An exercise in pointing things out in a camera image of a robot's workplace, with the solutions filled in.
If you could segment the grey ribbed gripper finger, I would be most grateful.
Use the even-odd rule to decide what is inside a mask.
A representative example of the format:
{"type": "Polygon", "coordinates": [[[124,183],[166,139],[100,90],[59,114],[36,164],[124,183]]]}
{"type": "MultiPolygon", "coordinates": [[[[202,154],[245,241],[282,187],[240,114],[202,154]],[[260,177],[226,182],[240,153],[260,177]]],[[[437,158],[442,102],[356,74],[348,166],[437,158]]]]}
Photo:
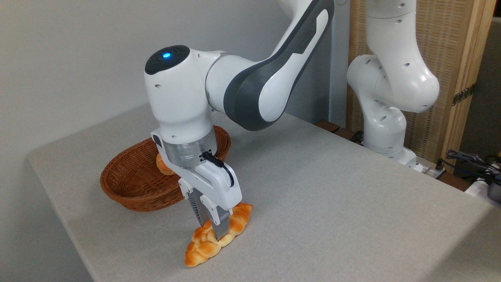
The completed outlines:
{"type": "Polygon", "coordinates": [[[202,195],[199,200],[200,225],[204,225],[209,220],[209,223],[212,224],[215,237],[218,240],[222,239],[229,232],[231,212],[216,205],[206,195],[202,195]]]}
{"type": "Polygon", "coordinates": [[[206,207],[204,206],[204,204],[202,204],[202,201],[200,199],[202,193],[185,179],[179,180],[179,186],[182,196],[189,201],[193,212],[199,222],[199,225],[203,226],[207,221],[207,211],[206,207]]]}

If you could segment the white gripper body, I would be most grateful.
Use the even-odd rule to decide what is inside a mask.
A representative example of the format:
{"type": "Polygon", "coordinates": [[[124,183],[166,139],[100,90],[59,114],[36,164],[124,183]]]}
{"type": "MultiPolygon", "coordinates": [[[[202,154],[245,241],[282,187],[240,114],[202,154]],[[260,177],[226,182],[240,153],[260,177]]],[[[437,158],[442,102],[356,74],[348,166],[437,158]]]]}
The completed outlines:
{"type": "Polygon", "coordinates": [[[202,155],[204,152],[216,152],[218,146],[214,133],[198,141],[178,145],[162,140],[159,133],[152,133],[151,137],[168,168],[216,205],[229,210],[240,203],[242,194],[233,169],[229,165],[225,165],[227,169],[218,167],[202,155]]]}

